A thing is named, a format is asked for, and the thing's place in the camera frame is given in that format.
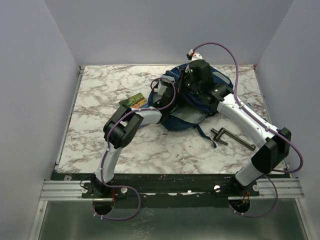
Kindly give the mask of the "navy blue student backpack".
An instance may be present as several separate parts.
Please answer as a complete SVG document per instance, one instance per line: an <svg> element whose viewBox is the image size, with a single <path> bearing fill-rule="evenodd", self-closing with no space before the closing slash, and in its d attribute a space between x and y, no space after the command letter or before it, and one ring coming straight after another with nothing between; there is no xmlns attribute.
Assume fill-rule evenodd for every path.
<svg viewBox="0 0 320 240"><path fill-rule="evenodd" d="M162 78L167 78L170 81L176 83L182 76L182 73L187 68L187 63L174 67L171 70L167 70L165 74L163 74ZM229 77L219 72L212 66L210 66L210 72L212 76L212 81L214 82L216 87L220 87L222 85L227 86L231 90L234 85L232 84ZM153 88L157 89L151 90L147 104L148 107L161 108L162 103L160 103L165 97L165 93L161 95L160 93L160 83L157 83ZM212 142L213 147L217 148L216 143L205 133L200 127L200 123L202 123L206 118L212 117L216 115L217 110L213 110L209 105L201 102L200 98L193 93L178 93L178 87L176 87L176 95L175 95L175 103L170 105L168 108L164 110L162 113L162 118L160 120L160 124L162 124L169 131L180 131L189 128L196 128L198 133L202 138L205 138Z"/></svg>

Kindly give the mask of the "Animal Farm blue book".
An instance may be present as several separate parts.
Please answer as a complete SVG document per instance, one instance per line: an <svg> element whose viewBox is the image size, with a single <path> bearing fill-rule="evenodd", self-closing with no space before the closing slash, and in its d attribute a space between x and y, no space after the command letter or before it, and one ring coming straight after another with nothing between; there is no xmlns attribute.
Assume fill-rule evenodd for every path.
<svg viewBox="0 0 320 240"><path fill-rule="evenodd" d="M125 100L119 102L119 105L126 105L130 108L140 109L148 106L148 101L144 95L139 92Z"/></svg>

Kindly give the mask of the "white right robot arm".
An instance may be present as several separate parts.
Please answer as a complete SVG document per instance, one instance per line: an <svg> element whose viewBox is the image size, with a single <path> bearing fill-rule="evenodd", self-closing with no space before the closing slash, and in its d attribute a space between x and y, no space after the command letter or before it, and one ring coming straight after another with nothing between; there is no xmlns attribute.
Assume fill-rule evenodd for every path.
<svg viewBox="0 0 320 240"><path fill-rule="evenodd" d="M233 121L258 147L258 151L230 183L230 191L241 196L248 185L263 174L269 174L289 154L291 132L279 130L243 102L236 102L235 92L224 83L216 83L211 67L203 59L192 60L181 73L178 87L181 93L192 97L197 107L207 107Z"/></svg>

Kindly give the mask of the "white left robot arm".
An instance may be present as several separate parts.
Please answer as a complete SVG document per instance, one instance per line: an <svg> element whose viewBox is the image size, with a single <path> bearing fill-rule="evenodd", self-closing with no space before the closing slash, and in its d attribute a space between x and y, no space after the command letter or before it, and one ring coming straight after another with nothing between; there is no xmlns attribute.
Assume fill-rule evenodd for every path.
<svg viewBox="0 0 320 240"><path fill-rule="evenodd" d="M107 197L111 191L109 182L114 178L115 167L122 150L128 146L142 125L158 124L162 118L162 111L169 108L175 101L177 90L173 82L169 90L173 91L170 102L160 108L131 108L122 104L103 127L106 149L100 161L98 181L93 191L101 198Z"/></svg>

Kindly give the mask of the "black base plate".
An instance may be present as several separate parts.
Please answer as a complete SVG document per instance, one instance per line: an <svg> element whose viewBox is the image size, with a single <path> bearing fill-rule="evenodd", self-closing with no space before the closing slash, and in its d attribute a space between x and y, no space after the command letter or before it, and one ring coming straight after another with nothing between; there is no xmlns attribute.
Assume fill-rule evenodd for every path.
<svg viewBox="0 0 320 240"><path fill-rule="evenodd" d="M99 212L137 208L227 208L247 211L253 200L300 197L299 180L270 175L236 188L230 174L120 174L103 185L93 174L54 172L45 181L45 201L90 202Z"/></svg>

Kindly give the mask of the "aluminium rail frame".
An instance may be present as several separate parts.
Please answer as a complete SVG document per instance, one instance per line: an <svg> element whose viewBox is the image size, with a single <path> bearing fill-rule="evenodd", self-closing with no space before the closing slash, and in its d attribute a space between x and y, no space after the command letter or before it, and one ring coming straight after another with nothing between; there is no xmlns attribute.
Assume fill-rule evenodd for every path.
<svg viewBox="0 0 320 240"><path fill-rule="evenodd" d="M150 82L171 65L86 66L77 89L61 156L40 192L32 240L307 240L299 180L280 172L250 188L248 216L214 192L254 152L228 136L212 143L191 128L140 129L115 168L115 197L85 195L83 185L103 156L103 126L118 102L147 97Z"/></svg>

